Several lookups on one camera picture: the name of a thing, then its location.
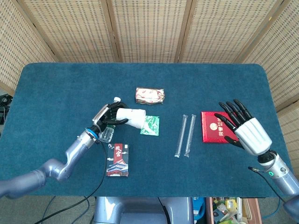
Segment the woven screen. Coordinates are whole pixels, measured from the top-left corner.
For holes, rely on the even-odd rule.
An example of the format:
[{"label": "woven screen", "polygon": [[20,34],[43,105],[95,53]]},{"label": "woven screen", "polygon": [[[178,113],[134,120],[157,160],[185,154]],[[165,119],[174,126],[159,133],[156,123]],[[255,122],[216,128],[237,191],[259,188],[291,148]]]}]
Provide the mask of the woven screen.
[{"label": "woven screen", "polygon": [[22,0],[64,62],[114,62],[100,0]]},{"label": "woven screen", "polygon": [[112,0],[124,62],[174,62],[186,0]]},{"label": "woven screen", "polygon": [[24,65],[53,61],[12,1],[0,0],[0,81],[14,91]]},{"label": "woven screen", "polygon": [[299,177],[299,102],[278,113],[292,167]]},{"label": "woven screen", "polygon": [[299,0],[292,0],[245,60],[266,70],[275,106],[299,94],[298,58]]},{"label": "woven screen", "polygon": [[198,0],[182,62],[232,63],[275,0]]}]

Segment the green package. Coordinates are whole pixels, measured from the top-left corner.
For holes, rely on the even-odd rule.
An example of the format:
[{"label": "green package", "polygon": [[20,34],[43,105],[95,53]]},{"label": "green package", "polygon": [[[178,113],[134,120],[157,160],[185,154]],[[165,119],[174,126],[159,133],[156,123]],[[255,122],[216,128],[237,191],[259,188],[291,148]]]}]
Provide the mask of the green package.
[{"label": "green package", "polygon": [[160,118],[158,116],[145,116],[144,126],[140,134],[159,136],[159,123]]}]

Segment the robotic hand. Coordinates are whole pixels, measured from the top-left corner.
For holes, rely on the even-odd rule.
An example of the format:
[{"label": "robotic hand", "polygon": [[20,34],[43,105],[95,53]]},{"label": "robotic hand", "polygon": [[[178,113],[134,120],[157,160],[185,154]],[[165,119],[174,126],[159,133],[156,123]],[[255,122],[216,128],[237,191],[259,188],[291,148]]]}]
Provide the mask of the robotic hand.
[{"label": "robotic hand", "polygon": [[127,108],[123,102],[107,104],[93,118],[93,125],[86,128],[75,142],[66,150],[66,164],[50,159],[39,169],[30,173],[17,176],[13,179],[0,181],[0,198],[18,198],[46,184],[47,177],[53,177],[58,181],[67,180],[79,159],[98,140],[99,133],[103,132],[107,125],[121,125],[128,122],[128,119],[116,120],[116,113],[120,108]]},{"label": "robotic hand", "polygon": [[214,114],[239,139],[239,141],[236,141],[225,136],[225,140],[234,146],[245,149],[251,155],[258,156],[257,160],[263,166],[264,172],[270,175],[281,191],[285,195],[295,196],[284,204],[284,208],[296,222],[299,222],[299,181],[278,153],[270,150],[272,140],[259,121],[250,114],[239,100],[234,99],[234,102],[239,108],[230,102],[227,102],[227,104],[219,103],[233,123],[218,113]]}]

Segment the red box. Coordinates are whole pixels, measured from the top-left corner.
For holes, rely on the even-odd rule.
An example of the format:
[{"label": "red box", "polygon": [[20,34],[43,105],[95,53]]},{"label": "red box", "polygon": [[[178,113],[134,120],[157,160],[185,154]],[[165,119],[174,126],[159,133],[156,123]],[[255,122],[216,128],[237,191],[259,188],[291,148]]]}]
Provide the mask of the red box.
[{"label": "red box", "polygon": [[225,112],[201,112],[203,142],[228,143],[224,136],[238,140],[237,136],[219,118],[214,116],[215,113],[221,114],[231,121]]}]

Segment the table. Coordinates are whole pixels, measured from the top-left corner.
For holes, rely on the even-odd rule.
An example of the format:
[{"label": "table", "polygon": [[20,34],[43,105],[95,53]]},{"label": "table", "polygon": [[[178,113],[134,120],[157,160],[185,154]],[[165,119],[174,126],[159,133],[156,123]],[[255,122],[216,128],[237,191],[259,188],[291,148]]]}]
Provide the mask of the table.
[{"label": "table", "polygon": [[[136,104],[137,86],[164,88],[164,103]],[[159,116],[160,135],[118,126],[113,142],[130,145],[129,177],[105,177],[96,196],[274,196],[247,169],[259,167],[256,157],[229,144],[202,142],[201,111],[221,111],[218,102],[234,98],[257,117],[273,140],[272,149],[290,166],[267,76],[257,64],[32,63],[21,73],[0,139],[0,179],[37,169],[50,158],[66,162],[65,150],[115,96],[130,108]],[[183,114],[197,119],[190,158],[181,154],[178,159]],[[103,160],[94,145],[68,181],[48,179],[33,194],[88,195],[100,181]]]}]

